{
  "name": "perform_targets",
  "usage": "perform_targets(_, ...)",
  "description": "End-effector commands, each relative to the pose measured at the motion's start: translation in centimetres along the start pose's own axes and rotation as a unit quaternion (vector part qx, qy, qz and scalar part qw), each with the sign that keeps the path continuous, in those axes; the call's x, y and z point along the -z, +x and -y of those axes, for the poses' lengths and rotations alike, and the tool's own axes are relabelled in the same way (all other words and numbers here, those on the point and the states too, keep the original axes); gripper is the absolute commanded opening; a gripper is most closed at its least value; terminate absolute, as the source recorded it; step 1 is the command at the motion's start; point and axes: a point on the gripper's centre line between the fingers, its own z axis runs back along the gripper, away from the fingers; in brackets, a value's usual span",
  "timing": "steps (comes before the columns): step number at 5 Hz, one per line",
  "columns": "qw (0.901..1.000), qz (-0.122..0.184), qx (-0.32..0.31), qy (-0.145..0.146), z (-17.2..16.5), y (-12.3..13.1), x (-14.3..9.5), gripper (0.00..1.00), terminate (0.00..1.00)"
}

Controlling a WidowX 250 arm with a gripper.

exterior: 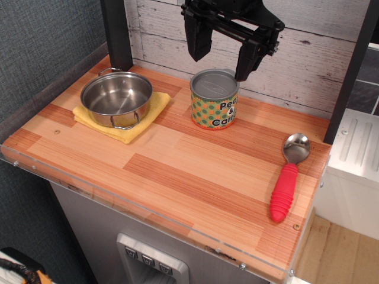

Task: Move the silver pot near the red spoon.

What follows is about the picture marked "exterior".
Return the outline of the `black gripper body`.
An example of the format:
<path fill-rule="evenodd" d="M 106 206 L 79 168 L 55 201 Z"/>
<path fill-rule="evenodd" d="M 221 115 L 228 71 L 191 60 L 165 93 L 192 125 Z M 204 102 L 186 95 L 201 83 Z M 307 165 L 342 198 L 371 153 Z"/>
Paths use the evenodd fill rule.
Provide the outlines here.
<path fill-rule="evenodd" d="M 262 1 L 185 1 L 181 14 L 193 14 L 207 20 L 207 25 L 239 41 L 239 33 L 252 34 L 256 29 L 269 29 L 268 55 L 278 48 L 279 32 L 285 25 Z"/>

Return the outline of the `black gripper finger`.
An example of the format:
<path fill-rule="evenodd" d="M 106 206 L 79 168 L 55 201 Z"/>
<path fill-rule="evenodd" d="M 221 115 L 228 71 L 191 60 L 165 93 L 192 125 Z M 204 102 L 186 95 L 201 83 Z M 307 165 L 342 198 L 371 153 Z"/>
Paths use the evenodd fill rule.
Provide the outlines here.
<path fill-rule="evenodd" d="M 207 20 L 195 18 L 193 14 L 185 14 L 184 20 L 188 52 L 197 62 L 211 50 L 213 29 L 207 25 Z"/>
<path fill-rule="evenodd" d="M 252 34 L 239 33 L 242 46 L 236 66 L 235 79 L 238 82 L 246 81 L 251 72 L 255 71 L 264 56 L 269 51 L 269 29 L 256 29 Z"/>

